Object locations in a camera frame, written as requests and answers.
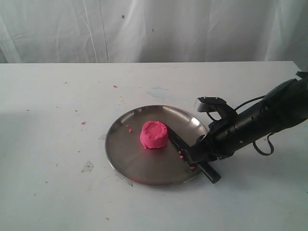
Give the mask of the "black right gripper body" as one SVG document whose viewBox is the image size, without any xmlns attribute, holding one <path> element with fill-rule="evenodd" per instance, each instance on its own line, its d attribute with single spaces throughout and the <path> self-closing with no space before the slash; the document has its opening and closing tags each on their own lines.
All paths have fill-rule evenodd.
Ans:
<svg viewBox="0 0 308 231">
<path fill-rule="evenodd" d="M 235 151 L 259 139 L 259 110 L 216 109 L 219 120 L 213 120 L 204 138 L 204 151 L 213 158 L 229 158 Z"/>
</svg>

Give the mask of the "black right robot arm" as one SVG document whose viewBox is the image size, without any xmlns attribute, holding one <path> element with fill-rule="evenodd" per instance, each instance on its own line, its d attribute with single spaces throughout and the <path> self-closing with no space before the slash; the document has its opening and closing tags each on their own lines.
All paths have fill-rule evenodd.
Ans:
<svg viewBox="0 0 308 231">
<path fill-rule="evenodd" d="M 189 149 L 192 164 L 228 158 L 268 134 L 307 120 L 308 80 L 288 80 L 241 113 L 218 97 L 200 97 L 196 102 L 198 112 L 217 112 L 221 119 L 212 122 L 205 137 Z"/>
</svg>

